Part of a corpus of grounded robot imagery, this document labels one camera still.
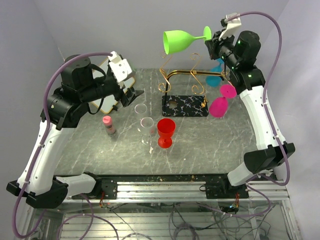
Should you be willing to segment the blue plastic wine glass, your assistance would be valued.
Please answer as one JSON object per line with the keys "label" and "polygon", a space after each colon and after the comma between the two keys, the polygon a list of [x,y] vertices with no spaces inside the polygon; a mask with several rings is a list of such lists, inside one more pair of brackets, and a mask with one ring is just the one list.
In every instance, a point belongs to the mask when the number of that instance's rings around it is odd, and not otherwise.
{"label": "blue plastic wine glass", "polygon": [[[215,72],[215,73],[221,73],[224,70],[224,62],[221,58],[216,60],[218,62],[218,65],[213,67],[210,72]],[[205,82],[207,85],[210,87],[217,87],[221,83],[221,78],[219,76],[213,76],[209,75],[205,78]]]}

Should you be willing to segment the red plastic wine glass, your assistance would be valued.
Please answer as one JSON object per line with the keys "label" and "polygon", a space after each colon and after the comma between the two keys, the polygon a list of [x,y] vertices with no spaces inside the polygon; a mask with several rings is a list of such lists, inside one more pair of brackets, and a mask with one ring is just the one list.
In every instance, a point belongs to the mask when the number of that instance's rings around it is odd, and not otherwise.
{"label": "red plastic wine glass", "polygon": [[176,123],[170,118],[163,118],[157,123],[157,132],[159,135],[158,145],[167,149],[171,147],[172,136],[176,130]]}

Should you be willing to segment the green plastic wine glass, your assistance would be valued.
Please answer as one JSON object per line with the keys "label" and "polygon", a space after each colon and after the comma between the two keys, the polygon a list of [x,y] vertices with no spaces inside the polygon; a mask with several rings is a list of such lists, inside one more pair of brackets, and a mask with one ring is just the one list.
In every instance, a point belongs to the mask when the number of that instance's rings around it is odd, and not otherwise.
{"label": "green plastic wine glass", "polygon": [[167,55],[175,54],[187,49],[196,40],[210,40],[212,31],[209,26],[205,26],[202,36],[193,36],[183,30],[169,30],[163,32],[163,47]]}

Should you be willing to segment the gold wine glass rack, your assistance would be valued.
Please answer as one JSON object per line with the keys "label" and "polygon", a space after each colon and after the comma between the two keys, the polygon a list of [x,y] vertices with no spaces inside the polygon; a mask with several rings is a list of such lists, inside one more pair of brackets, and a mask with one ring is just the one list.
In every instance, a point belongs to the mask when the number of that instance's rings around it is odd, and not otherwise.
{"label": "gold wine glass rack", "polygon": [[[173,70],[167,73],[164,69],[170,58],[159,68],[159,72],[163,76],[165,83],[158,85],[158,90],[164,93],[162,96],[162,115],[164,117],[207,117],[210,115],[208,99],[206,97],[206,89],[203,84],[198,80],[199,76],[217,76],[221,81],[227,79],[228,73],[226,70],[223,72],[210,72],[210,71],[197,71],[195,67],[190,70]],[[191,87],[192,95],[169,95],[172,85],[170,78],[175,75],[190,75],[197,84]]]}

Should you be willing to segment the magenta plastic wine glass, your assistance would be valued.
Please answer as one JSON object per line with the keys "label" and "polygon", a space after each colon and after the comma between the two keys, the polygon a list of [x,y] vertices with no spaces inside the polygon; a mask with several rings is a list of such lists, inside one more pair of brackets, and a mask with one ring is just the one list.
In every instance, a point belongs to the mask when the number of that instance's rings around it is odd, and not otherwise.
{"label": "magenta plastic wine glass", "polygon": [[217,97],[209,107],[209,113],[214,118],[222,118],[228,110],[228,100],[235,98],[237,95],[235,87],[230,84],[222,85],[219,91],[221,96]]}

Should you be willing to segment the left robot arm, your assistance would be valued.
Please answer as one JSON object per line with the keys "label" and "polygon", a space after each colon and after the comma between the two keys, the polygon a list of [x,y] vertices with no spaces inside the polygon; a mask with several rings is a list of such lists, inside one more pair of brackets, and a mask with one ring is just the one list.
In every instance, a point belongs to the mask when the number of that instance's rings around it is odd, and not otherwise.
{"label": "left robot arm", "polygon": [[[116,52],[106,53],[107,70],[91,63],[89,53],[72,55],[53,74],[43,97],[38,137],[21,176],[7,184],[7,191],[35,209],[55,209],[66,198],[83,194],[96,199],[107,192],[108,184],[99,176],[55,176],[62,151],[80,119],[90,112],[90,102],[108,96],[124,107],[143,92],[125,86],[135,75],[127,59]],[[100,71],[94,77],[94,71]]]}

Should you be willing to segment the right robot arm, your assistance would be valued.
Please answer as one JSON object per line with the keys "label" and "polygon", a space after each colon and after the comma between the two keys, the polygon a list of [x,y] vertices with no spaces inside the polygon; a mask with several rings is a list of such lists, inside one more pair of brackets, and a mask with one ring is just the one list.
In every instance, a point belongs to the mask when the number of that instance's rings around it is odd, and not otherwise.
{"label": "right robot arm", "polygon": [[230,70],[229,80],[243,102],[251,121],[257,149],[244,154],[243,162],[223,175],[218,183],[207,182],[208,198],[231,198],[245,189],[245,183],[258,174],[267,176],[275,167],[282,165],[296,150],[279,130],[267,101],[267,84],[262,71],[255,65],[261,48],[260,37],[249,30],[238,38],[221,38],[217,31],[206,40],[212,60],[221,59]]}

